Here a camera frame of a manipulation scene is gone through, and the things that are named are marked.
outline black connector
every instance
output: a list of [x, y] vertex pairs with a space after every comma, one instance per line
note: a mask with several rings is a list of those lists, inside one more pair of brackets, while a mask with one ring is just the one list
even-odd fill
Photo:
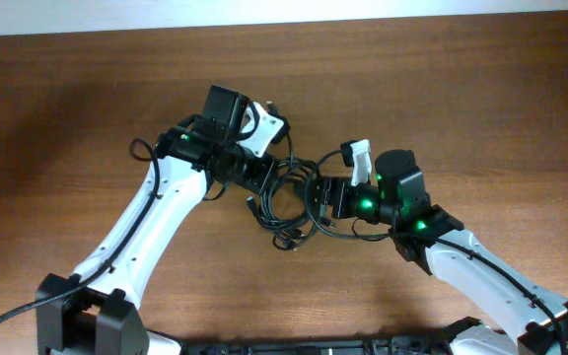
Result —
[[327, 219], [327, 218], [325, 218], [325, 217], [320, 217], [320, 218], [319, 218], [319, 222], [320, 222], [322, 225], [324, 225], [324, 226], [326, 226], [326, 227], [329, 227], [329, 228], [334, 228], [334, 227], [336, 227], [336, 225], [334, 224], [334, 222], [332, 222], [332, 220]]
[[255, 219], [258, 218], [257, 216], [257, 204], [255, 203], [255, 198], [253, 198], [253, 196], [249, 196], [247, 198], [247, 206], [249, 211], [251, 211], [251, 214], [253, 215], [253, 217], [255, 217]]
[[292, 240], [298, 241], [304, 237], [304, 232], [301, 229], [296, 228], [294, 230], [286, 230], [284, 231], [288, 235], [288, 237]]
[[341, 153], [343, 154], [343, 164], [348, 167], [354, 167], [354, 152], [352, 151], [352, 143], [356, 143], [356, 140], [350, 140], [345, 143], [341, 143]]
[[266, 108], [268, 108], [268, 113], [269, 114], [278, 114], [279, 113], [279, 109], [277, 108], [277, 106], [271, 102], [268, 101], [266, 102]]
[[284, 121], [284, 125], [282, 126], [282, 128], [280, 128], [280, 131], [277, 132], [277, 134], [275, 135], [275, 137], [273, 137], [273, 139], [271, 139], [271, 143], [278, 144], [279, 142], [282, 141], [282, 139], [284, 139], [284, 137], [286, 137], [288, 132], [291, 131], [291, 125], [288, 124], [288, 120], [286, 119], [286, 117], [277, 113], [277, 110], [275, 110], [275, 111], [271, 110], [270, 106], [269, 106], [268, 114], [272, 115], [273, 117], [277, 117], [277, 118]]

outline wood grain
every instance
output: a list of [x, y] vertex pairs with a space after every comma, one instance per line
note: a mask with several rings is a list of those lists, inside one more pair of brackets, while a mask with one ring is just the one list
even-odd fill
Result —
[[[130, 140], [199, 112], [212, 83], [277, 102], [308, 159], [356, 138], [373, 159], [414, 150], [434, 202], [568, 296], [562, 12], [0, 37], [0, 313], [102, 240], [147, 169]], [[346, 172], [337, 160], [327, 170]], [[147, 288], [147, 326], [334, 337], [484, 317], [391, 242], [321, 236], [276, 250], [247, 196], [234, 187], [186, 218]], [[290, 202], [277, 208], [295, 213]], [[4, 323], [0, 353], [33, 353], [35, 331], [34, 314]]]

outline green led light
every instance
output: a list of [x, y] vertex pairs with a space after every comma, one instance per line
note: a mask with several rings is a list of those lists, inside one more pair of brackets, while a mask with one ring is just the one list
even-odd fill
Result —
[[415, 224], [415, 230], [416, 230], [416, 231], [422, 231], [422, 230], [424, 230], [424, 229], [426, 229], [426, 223], [424, 223], [424, 222], [422, 222], [422, 221], [418, 221], [418, 222]]

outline wooden tabletop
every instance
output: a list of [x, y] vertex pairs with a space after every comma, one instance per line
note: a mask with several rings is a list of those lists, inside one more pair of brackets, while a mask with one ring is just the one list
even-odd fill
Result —
[[[303, 158], [361, 138], [373, 160], [412, 149], [434, 203], [568, 297], [563, 12], [0, 37], [0, 314], [87, 257], [147, 171], [131, 139], [200, 112], [214, 83], [276, 102]], [[326, 171], [347, 174], [339, 159]], [[339, 337], [485, 317], [391, 241], [317, 236], [278, 251], [248, 195], [235, 186], [185, 219], [146, 289], [148, 327]], [[300, 207], [286, 193], [275, 206]], [[34, 313], [0, 326], [0, 353], [35, 346]]]

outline black bracket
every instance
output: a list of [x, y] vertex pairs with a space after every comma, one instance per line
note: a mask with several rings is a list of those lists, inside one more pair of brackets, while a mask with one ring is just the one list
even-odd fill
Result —
[[[463, 223], [439, 205], [435, 205], [420, 214], [417, 221], [399, 225], [396, 229], [398, 237], [392, 239], [395, 244], [395, 250], [406, 261], [415, 262], [424, 272], [431, 275], [431, 269], [426, 261], [426, 257], [424, 257], [424, 249], [432, 246], [435, 240], [452, 230], [463, 230]], [[410, 238], [410, 235], [417, 235], [431, 242]]]
[[[38, 287], [36, 298], [56, 296], [78, 285], [80, 277], [69, 279], [49, 274]], [[146, 355], [149, 338], [135, 306], [116, 289], [104, 295], [84, 289], [72, 297], [36, 309], [38, 354], [65, 352], [72, 355]], [[100, 308], [96, 316], [85, 312]]]

